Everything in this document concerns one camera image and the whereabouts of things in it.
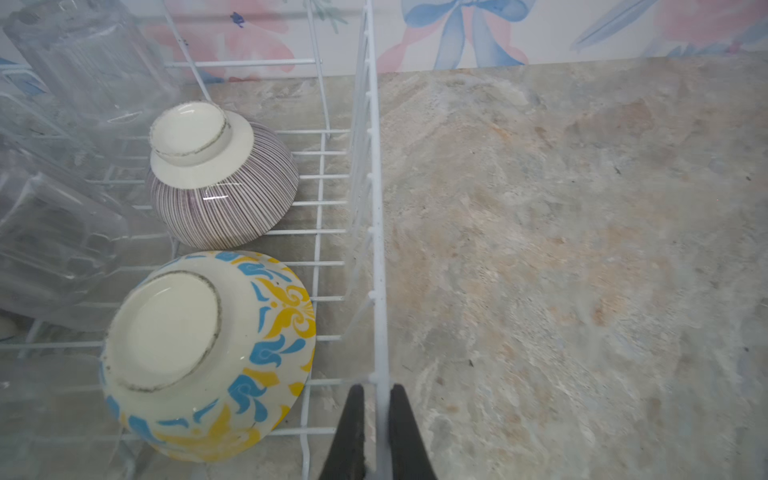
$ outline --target white wire dish rack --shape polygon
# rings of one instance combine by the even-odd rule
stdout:
[[[284,228],[281,223],[266,234],[264,238],[278,240],[282,246],[283,254],[279,257],[287,265],[297,270],[303,282],[311,290],[311,298],[317,312],[318,348],[315,357],[313,372],[303,390],[302,399],[294,407],[292,412],[299,411],[300,416],[297,425],[292,428],[275,429],[271,436],[295,437],[300,444],[301,476],[307,480],[310,476],[310,438],[325,436],[330,439],[336,432],[335,419],[329,419],[328,425],[311,426],[310,412],[323,409],[311,409],[313,387],[344,389],[353,382],[363,382],[372,391],[373,416],[375,417],[375,457],[374,452],[368,453],[368,460],[376,466],[375,471],[369,474],[375,478],[391,478],[391,455],[387,440],[387,415],[389,411],[389,352],[387,346],[387,316],[386,316],[386,276],[385,276],[385,251],[383,238],[383,211],[382,211],[382,175],[381,153],[379,139],[379,98],[376,80],[376,47],[373,31],[373,9],[371,0],[366,0],[362,10],[362,21],[359,33],[359,51],[356,64],[355,87],[353,92],[351,125],[350,128],[332,128],[331,115],[326,97],[326,83],[323,78],[323,66],[320,59],[319,46],[315,32],[311,2],[305,2],[306,17],[312,42],[313,56],[311,58],[296,58],[286,60],[252,60],[252,61],[194,61],[190,56],[184,40],[177,30],[174,19],[167,10],[162,0],[158,0],[162,7],[165,19],[177,39],[181,51],[186,58],[185,62],[170,62],[168,68],[191,69],[201,94],[212,100],[209,88],[203,83],[198,68],[206,67],[260,67],[274,65],[314,65],[316,69],[316,88],[319,90],[322,103],[322,122],[314,129],[302,130],[278,130],[284,140],[290,138],[309,139],[310,143],[319,145],[312,150],[294,151],[296,160],[301,165],[315,165],[316,173],[300,175],[299,200],[293,203],[291,212],[300,212],[296,215],[300,219],[311,220],[308,225],[301,228]],[[5,77],[14,74],[33,74],[26,65],[0,65],[0,73]],[[34,146],[38,142],[46,141],[72,141],[71,132],[57,124],[56,120],[38,109],[30,106],[29,102],[20,100],[7,94],[0,94],[5,100],[13,102],[15,106],[26,114],[34,117],[36,121],[47,127],[45,134],[19,134],[18,131],[10,131],[0,125],[0,133],[11,137],[21,144]],[[332,144],[346,141],[347,150],[338,147],[329,148]],[[87,177],[86,180],[93,184],[112,187],[139,187],[143,184],[141,178],[126,178],[125,172],[120,168],[108,167],[99,177]],[[345,191],[344,199],[327,199],[327,191]],[[310,192],[314,198],[306,197]],[[148,205],[134,205],[139,210],[150,210]],[[315,210],[315,215],[307,217],[309,209]],[[338,211],[343,212],[343,224],[329,225],[329,222],[339,219]],[[306,248],[292,249],[292,246],[300,241],[309,240]],[[134,270],[149,273],[157,266],[132,267]],[[327,291],[328,288],[337,288],[341,291]],[[116,307],[112,305],[95,305],[98,307]],[[327,306],[338,306],[334,311]],[[45,341],[40,339],[40,332],[45,325],[36,320],[29,330],[25,343],[0,343],[0,352],[18,350],[20,357],[32,352],[40,353],[49,350],[57,352],[83,352],[101,348],[100,339],[79,339],[77,341]],[[353,338],[350,332],[363,332],[365,339],[359,335]],[[362,353],[367,359],[361,359]],[[350,372],[346,376],[318,377],[313,375],[322,365],[346,365],[348,369],[339,371]],[[128,432],[121,436],[119,452],[127,463],[128,475],[133,475],[134,457],[131,449],[125,442],[136,440],[136,437]],[[264,439],[252,450],[264,448],[263,444],[269,442]],[[324,457],[315,458],[316,464],[322,464]]]

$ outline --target striped bowl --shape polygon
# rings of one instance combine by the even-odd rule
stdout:
[[[250,242],[285,215],[299,172],[274,131],[207,102],[171,108],[152,127],[147,186],[181,242],[222,250]]]

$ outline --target pink flower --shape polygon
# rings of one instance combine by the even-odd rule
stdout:
[[[204,0],[202,8],[190,8],[190,2],[185,0],[167,0],[166,5],[195,61],[295,58],[275,35],[288,32],[287,22],[273,7],[279,1]],[[241,15],[244,22],[234,23],[230,17],[234,12]],[[174,60],[184,60],[176,38],[166,25],[150,25],[145,32],[161,45],[173,48]],[[293,70],[293,65],[269,68],[288,72]],[[226,78],[226,68],[205,68],[205,71]]]
[[[661,0],[655,24],[661,36],[699,48],[728,40],[768,15],[768,0]]]

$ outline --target brown stripe pattern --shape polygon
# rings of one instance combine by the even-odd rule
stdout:
[[[191,190],[147,175],[159,218],[182,243],[202,250],[236,247],[264,235],[283,218],[296,196],[299,171],[288,147],[257,122],[248,160],[221,182]]]

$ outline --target floral wallpaper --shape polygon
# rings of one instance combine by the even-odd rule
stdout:
[[[124,0],[168,60],[184,59],[159,0]],[[311,58],[352,74],[362,0],[166,0],[193,58]],[[5,16],[22,0],[0,5]],[[730,55],[768,49],[768,0],[375,0],[379,72]],[[23,62],[0,34],[0,63]],[[205,68],[205,81],[314,76],[314,65]],[[40,85],[17,80],[34,93]]]

